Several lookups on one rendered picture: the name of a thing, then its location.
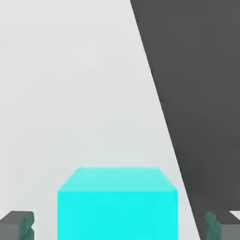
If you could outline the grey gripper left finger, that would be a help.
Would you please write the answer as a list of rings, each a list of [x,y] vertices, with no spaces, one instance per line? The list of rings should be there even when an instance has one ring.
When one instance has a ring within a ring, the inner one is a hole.
[[[32,211],[10,211],[0,220],[0,240],[34,240]]]

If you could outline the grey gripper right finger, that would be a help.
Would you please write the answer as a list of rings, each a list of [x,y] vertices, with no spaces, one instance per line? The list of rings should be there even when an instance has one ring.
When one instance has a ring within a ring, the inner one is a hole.
[[[206,240],[240,240],[240,219],[229,211],[208,211]]]

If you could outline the small cyan cube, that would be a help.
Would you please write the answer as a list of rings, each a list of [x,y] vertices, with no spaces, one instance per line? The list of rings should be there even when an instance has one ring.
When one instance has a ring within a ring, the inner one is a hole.
[[[80,167],[57,193],[57,240],[179,240],[178,191],[157,167]]]

